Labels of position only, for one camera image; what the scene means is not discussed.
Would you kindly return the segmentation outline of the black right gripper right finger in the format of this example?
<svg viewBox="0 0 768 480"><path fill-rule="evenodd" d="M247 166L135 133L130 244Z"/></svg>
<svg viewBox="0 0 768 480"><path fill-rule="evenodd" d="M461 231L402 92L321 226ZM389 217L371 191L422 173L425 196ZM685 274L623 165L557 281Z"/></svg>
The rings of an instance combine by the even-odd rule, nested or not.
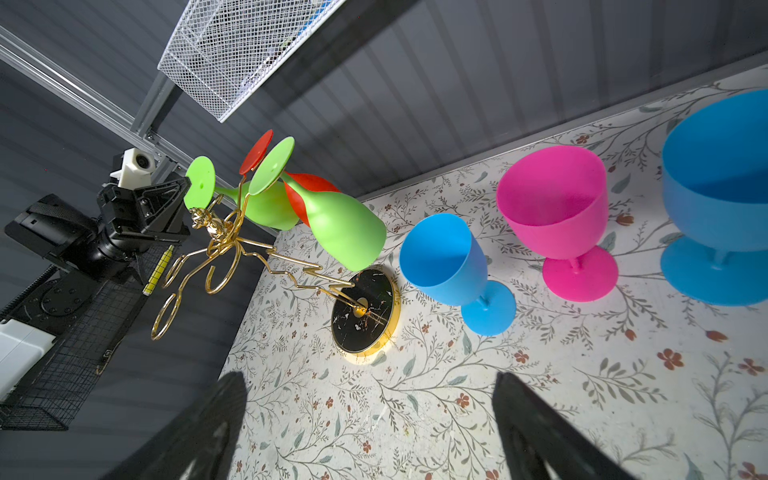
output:
<svg viewBox="0 0 768 480"><path fill-rule="evenodd" d="M492 407L513 479L632 477L515 374L497 374Z"/></svg>

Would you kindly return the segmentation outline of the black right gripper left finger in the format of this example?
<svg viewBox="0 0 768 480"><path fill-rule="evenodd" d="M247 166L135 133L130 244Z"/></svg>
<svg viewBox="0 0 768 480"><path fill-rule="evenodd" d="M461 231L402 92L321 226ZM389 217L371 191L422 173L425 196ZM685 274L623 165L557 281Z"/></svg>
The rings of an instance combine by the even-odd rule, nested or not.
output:
<svg viewBox="0 0 768 480"><path fill-rule="evenodd" d="M209 387L105 479L226 479L247 404L240 372Z"/></svg>

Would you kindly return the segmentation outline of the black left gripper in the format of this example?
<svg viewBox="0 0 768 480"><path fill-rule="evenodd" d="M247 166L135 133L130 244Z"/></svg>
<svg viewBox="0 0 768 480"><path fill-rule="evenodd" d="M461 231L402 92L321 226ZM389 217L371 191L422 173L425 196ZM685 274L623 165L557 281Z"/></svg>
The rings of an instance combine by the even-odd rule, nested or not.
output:
<svg viewBox="0 0 768 480"><path fill-rule="evenodd" d="M183 221L190 187L187 177L134 190L107 184L97 196L103 245L145 252L153 244L183 243L190 236Z"/></svg>

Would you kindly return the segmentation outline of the blue wine glass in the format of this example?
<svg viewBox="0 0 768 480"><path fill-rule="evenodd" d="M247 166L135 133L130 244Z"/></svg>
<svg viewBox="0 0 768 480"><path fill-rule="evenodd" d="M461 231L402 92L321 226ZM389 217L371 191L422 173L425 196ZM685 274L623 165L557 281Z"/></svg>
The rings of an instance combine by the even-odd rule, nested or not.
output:
<svg viewBox="0 0 768 480"><path fill-rule="evenodd" d="M767 93L727 98L676 126L662 195L681 237L660 260L680 293L719 306L767 298Z"/></svg>
<svg viewBox="0 0 768 480"><path fill-rule="evenodd" d="M484 252L467 223L450 213L421 220L401 246L405 279L431 299L461 308L466 326L482 336L497 336L512 325L516 299L491 280Z"/></svg>

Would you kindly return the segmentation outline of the pink wine glass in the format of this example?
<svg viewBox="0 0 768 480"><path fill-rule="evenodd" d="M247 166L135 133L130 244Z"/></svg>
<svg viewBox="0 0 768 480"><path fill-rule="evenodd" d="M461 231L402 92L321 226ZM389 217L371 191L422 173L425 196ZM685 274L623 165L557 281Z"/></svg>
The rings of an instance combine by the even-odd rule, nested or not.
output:
<svg viewBox="0 0 768 480"><path fill-rule="evenodd" d="M502 176L496 203L520 242L545 258L542 276L553 294L592 302L616 286L618 265L599 246L609 202L596 154L576 146L529 154Z"/></svg>

